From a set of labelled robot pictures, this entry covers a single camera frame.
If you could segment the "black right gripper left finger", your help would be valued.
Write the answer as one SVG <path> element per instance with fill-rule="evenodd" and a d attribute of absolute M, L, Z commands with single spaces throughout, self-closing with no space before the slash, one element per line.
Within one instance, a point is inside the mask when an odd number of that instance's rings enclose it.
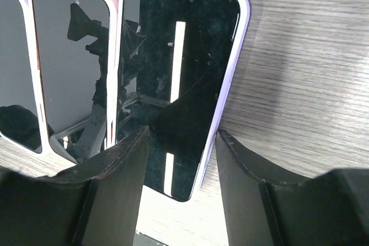
<path fill-rule="evenodd" d="M 132 245 L 148 152 L 143 126 L 53 177 L 1 168 L 1 244 Z"/>

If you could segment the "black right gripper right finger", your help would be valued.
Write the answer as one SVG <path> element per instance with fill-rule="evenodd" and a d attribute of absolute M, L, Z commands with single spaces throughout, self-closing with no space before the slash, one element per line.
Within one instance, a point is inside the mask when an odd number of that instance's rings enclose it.
<path fill-rule="evenodd" d="M 225 130 L 218 130 L 215 145 L 229 245 L 368 244 L 367 169 L 309 178 Z"/>

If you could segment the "lilac case phone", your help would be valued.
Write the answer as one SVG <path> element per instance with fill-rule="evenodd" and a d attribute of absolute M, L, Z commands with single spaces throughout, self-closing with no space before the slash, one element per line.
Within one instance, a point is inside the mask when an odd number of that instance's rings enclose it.
<path fill-rule="evenodd" d="M 149 127 L 147 187 L 200 188 L 249 18 L 248 0 L 119 0 L 110 137 Z"/>
<path fill-rule="evenodd" d="M 1 137 L 40 154 L 28 37 L 28 0 L 1 0 Z"/>

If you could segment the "pink case phone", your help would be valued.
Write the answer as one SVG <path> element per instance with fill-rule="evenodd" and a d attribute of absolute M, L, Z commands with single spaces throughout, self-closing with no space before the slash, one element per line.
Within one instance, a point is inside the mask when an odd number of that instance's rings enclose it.
<path fill-rule="evenodd" d="M 74 163 L 104 150 L 118 0 L 29 0 L 42 145 Z"/>

